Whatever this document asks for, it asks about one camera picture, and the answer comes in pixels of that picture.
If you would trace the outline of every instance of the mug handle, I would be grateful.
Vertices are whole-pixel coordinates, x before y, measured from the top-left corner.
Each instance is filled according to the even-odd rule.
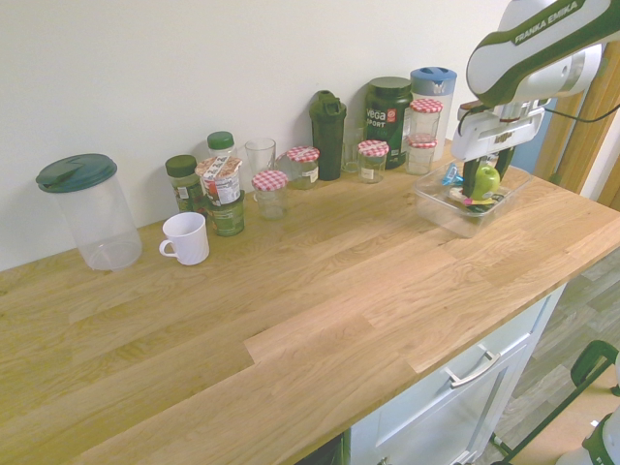
[[[178,255],[176,255],[176,253],[173,254],[169,254],[166,252],[166,246],[170,244],[172,246],[172,249],[174,249],[174,243],[171,240],[164,240],[162,241],[161,244],[159,244],[159,253],[162,254],[164,257],[177,257]]]

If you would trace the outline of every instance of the metal handle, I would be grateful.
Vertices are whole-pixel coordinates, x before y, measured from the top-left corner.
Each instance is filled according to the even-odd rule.
[[[488,358],[488,362],[481,366],[477,371],[469,375],[468,377],[463,378],[462,380],[456,376],[452,371],[446,367],[446,373],[448,373],[449,378],[451,379],[450,387],[452,389],[460,388],[461,386],[465,386],[468,383],[471,383],[476,378],[479,378],[488,370],[490,370],[495,363],[497,363],[502,356],[501,354],[491,354],[489,351],[484,352],[484,356]]]

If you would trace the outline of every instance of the white cabinet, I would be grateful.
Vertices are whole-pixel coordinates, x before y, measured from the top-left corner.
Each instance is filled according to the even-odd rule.
[[[480,456],[562,290],[356,423],[351,465],[450,465]]]

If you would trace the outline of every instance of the red checkered jar lid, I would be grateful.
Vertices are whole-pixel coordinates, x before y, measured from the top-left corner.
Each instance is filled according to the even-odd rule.
[[[320,152],[316,147],[293,147],[287,152],[288,157],[298,163],[314,162],[319,158]]]
[[[409,107],[418,113],[439,113],[444,106],[433,99],[419,99],[413,100]]]
[[[257,191],[277,191],[287,185],[288,178],[276,170],[261,171],[252,178],[252,185]]]
[[[416,134],[410,138],[407,138],[407,142],[409,143],[409,146],[413,148],[434,148],[437,146],[437,140],[429,139],[428,135],[425,134]]]
[[[357,150],[365,157],[383,157],[389,152],[389,145],[382,140],[364,140],[357,145]]]

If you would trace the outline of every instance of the clear plastic box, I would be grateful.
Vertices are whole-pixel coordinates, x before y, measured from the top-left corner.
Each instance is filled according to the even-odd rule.
[[[456,165],[458,172],[462,173],[463,164]],[[532,180],[529,172],[509,167],[497,192],[504,198],[487,211],[475,212],[449,197],[450,188],[453,186],[442,184],[448,166],[431,171],[414,183],[417,212],[420,217],[463,237],[473,237],[482,228],[510,211],[519,191]]]

